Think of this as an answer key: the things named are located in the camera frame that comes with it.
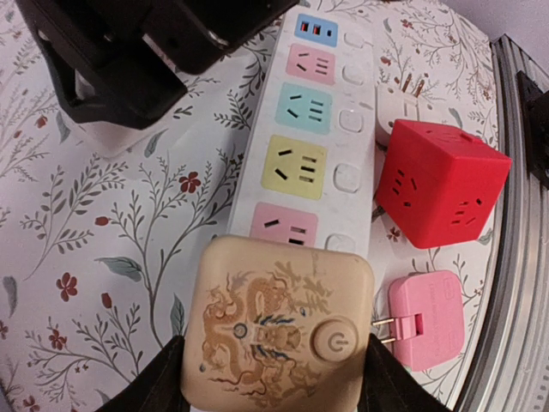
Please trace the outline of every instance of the black plastic device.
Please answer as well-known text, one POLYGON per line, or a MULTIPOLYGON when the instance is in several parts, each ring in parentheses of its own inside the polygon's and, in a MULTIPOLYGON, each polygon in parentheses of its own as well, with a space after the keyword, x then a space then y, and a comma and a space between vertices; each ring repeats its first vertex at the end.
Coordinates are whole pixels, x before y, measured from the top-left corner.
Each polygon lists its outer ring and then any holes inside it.
POLYGON ((143 39, 199 74, 298 0, 16 0, 77 123, 145 129, 186 87, 143 39), (84 83, 87 92, 79 93, 84 83))
POLYGON ((517 75, 528 171, 549 189, 549 92, 523 71, 517 75))

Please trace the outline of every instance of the white power strip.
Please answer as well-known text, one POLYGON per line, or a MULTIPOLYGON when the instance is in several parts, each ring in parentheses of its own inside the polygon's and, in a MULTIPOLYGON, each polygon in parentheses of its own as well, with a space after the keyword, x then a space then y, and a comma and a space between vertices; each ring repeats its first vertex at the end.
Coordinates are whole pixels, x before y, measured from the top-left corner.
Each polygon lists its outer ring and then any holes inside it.
POLYGON ((299 6, 286 14, 229 233, 367 257, 373 67, 367 28, 299 6))

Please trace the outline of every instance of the beige power bank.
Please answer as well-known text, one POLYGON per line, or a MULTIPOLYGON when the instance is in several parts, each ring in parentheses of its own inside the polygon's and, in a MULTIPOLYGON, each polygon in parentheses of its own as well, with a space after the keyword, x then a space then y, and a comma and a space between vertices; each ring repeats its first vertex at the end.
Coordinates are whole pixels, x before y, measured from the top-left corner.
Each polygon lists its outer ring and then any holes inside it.
POLYGON ((226 236, 203 253, 181 390, 212 412, 352 412, 374 277, 361 257, 226 236))

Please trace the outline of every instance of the yellow outlet panel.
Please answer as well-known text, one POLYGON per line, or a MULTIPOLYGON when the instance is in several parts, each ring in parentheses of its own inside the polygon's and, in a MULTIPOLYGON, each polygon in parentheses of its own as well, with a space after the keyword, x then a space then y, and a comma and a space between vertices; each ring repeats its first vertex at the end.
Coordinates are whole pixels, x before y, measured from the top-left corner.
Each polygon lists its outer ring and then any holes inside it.
POLYGON ((262 186, 271 191, 318 200, 323 195, 328 150, 316 144, 273 135, 262 186))

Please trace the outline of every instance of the pink outlet panel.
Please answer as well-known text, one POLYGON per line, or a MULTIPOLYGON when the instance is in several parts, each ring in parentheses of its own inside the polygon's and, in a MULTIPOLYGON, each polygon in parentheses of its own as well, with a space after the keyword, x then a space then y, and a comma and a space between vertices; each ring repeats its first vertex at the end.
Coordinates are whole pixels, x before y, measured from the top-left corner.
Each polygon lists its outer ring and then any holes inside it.
POLYGON ((307 45, 293 44, 286 66, 290 76, 301 77, 322 84, 335 84, 335 56, 307 45))
POLYGON ((292 245, 314 247, 318 218, 312 213, 258 203, 251 223, 250 237, 292 245))

